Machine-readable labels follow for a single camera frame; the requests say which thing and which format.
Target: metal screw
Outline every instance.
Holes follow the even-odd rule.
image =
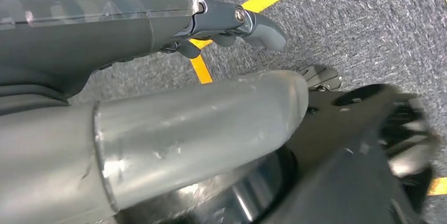
[[[242,8],[236,8],[235,11],[236,21],[239,23],[243,23],[245,21],[245,11]]]

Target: floor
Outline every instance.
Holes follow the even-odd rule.
[[[243,3],[246,0],[223,0]],[[263,12],[288,36],[282,52],[253,49],[238,41],[211,44],[203,59],[215,81],[273,69],[328,64],[345,89],[395,84],[421,95],[443,146],[433,163],[447,177],[447,3],[445,0],[281,0]],[[92,75],[72,103],[111,100],[199,83],[188,59],[156,54],[118,63]],[[431,197],[428,223],[447,223],[447,196]]]

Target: gray carpet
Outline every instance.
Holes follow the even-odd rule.
[[[246,0],[224,0],[242,3]],[[215,80],[255,71],[336,67],[344,88],[391,83],[421,95],[430,122],[447,136],[447,4],[445,0],[281,0],[264,13],[288,35],[279,53],[243,42],[207,47],[203,57]],[[72,102],[110,100],[197,83],[188,60],[158,54],[116,64],[93,75]],[[447,176],[447,145],[434,160]],[[444,196],[429,199],[429,223],[447,223]]]

